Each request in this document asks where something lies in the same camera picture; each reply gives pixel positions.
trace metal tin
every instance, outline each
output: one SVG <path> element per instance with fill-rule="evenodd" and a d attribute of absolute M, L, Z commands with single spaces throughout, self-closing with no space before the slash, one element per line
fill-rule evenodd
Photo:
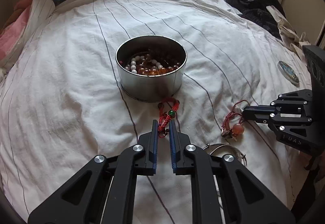
<path fill-rule="evenodd" d="M 144 76 L 124 69 L 119 63 L 120 61 L 126 62 L 134 54 L 146 52 L 149 48 L 163 49 L 166 54 L 180 62 L 181 66 L 167 74 Z M 165 97 L 173 96 L 180 89 L 187 53 L 179 42 L 171 38 L 161 35 L 142 35 L 121 44 L 116 51 L 115 60 L 123 90 L 135 99 L 157 102 Z"/>
<path fill-rule="evenodd" d="M 299 85 L 299 78 L 295 71 L 285 62 L 279 61 L 277 67 L 280 69 L 282 75 L 294 85 Z"/>

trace red string bracelet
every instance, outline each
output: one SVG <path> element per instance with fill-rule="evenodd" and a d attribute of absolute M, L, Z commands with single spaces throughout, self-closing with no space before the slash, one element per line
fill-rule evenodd
<path fill-rule="evenodd" d="M 164 103 L 166 103 L 166 102 L 172 102 L 173 103 L 172 109 L 170 111 L 168 111 L 168 112 L 164 112 Z M 172 98 L 172 97 L 167 97 L 167 98 L 163 99 L 158 104 L 158 109 L 159 109 L 159 122 L 158 122 L 159 138 L 164 138 L 167 135 L 168 130 L 166 130 L 165 127 L 168 124 L 168 122 L 170 122 L 171 119 L 176 117 L 176 111 L 178 109 L 178 106 L 179 106 L 179 101 Z"/>
<path fill-rule="evenodd" d="M 231 111 L 225 117 L 225 120 L 222 123 L 222 137 L 233 138 L 244 133 L 244 128 L 241 125 L 244 122 L 243 116 L 241 113 L 237 113 L 234 111 L 235 107 L 244 101 L 247 102 L 247 104 L 249 105 L 249 102 L 247 100 L 238 101 L 235 105 L 233 105 Z M 229 121 L 232 120 L 235 116 L 240 116 L 240 119 L 237 124 L 233 125 L 233 127 L 230 128 Z"/>

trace bed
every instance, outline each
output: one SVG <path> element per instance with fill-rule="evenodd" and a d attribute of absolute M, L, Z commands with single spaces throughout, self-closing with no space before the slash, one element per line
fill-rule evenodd
<path fill-rule="evenodd" d="M 197 146 L 225 142 L 221 124 L 237 101 L 268 105 L 311 89 L 300 58 L 237 13 L 224 0 L 33 0 L 33 33 L 0 84 L 2 190 L 23 220 L 91 158 L 120 154 L 159 117 L 156 103 L 136 101 L 119 83 L 114 55 L 129 38 L 163 35 L 186 49 L 177 124 Z M 299 87 L 278 61 L 298 73 Z M 244 128 L 231 143 L 291 208 L 308 175 L 298 151 L 267 125 Z M 133 223 L 190 223 L 190 178 L 173 175 L 167 137 L 158 154 L 156 175 L 138 177 Z"/>

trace round tin lid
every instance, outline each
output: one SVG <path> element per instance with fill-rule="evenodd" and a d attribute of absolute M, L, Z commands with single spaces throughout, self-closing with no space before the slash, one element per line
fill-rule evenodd
<path fill-rule="evenodd" d="M 279 61 L 279 63 L 277 64 L 277 67 L 280 69 L 282 75 L 284 75 L 284 77 L 286 79 L 288 79 L 291 83 L 293 83 L 294 85 L 298 85 L 299 84 L 299 78 L 296 75 L 295 71 L 285 62 Z"/>

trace metal ring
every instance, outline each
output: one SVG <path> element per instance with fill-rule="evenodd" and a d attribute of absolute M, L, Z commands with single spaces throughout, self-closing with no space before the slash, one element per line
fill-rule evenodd
<path fill-rule="evenodd" d="M 247 168 L 247 159 L 246 154 L 243 154 L 237 147 L 232 146 L 230 144 L 224 144 L 224 143 L 215 143 L 215 144 L 207 144 L 202 149 L 207 149 L 212 146 L 217 146 L 209 155 L 212 155 L 216 150 L 221 149 L 222 147 L 229 147 L 233 150 L 234 156 L 237 158 L 237 160 L 241 161 L 241 163 Z"/>

